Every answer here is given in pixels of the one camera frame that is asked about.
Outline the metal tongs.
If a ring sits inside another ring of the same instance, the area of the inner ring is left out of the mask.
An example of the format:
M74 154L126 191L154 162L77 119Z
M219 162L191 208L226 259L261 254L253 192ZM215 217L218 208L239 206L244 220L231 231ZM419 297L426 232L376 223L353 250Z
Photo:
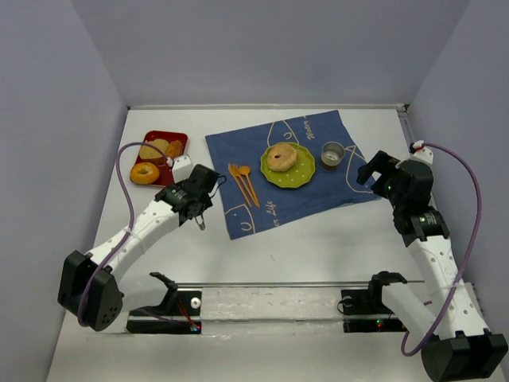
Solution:
M205 225L205 221L204 221L203 215L196 216L195 217L195 222L196 222L198 228L201 231L204 231L206 229L206 225Z

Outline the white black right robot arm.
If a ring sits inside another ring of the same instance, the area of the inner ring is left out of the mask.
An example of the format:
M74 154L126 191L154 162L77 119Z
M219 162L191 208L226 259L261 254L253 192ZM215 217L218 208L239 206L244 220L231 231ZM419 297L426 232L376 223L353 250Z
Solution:
M400 161L379 151L358 170L365 184L379 177L373 193L390 202L393 222L410 256L418 266L431 301L425 306L396 272L371 277L367 300L373 308L386 308L406 327L421 336L416 348L432 381L485 379L508 352L502 334L495 334L477 311L453 256L450 232L443 216L431 204L433 152L416 150Z

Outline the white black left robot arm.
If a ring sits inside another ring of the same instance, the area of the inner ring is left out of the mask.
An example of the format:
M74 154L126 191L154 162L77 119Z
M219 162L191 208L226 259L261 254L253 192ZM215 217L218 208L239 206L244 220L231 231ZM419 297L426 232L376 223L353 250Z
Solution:
M64 260L58 303L79 323L96 332L110 326L123 311L140 310L152 317L179 302L178 285L152 271L133 283L122 281L131 266L160 239L189 220L204 229L204 212L212 207L212 190L220 175L202 165L189 176L161 189L138 217L115 236L83 254Z

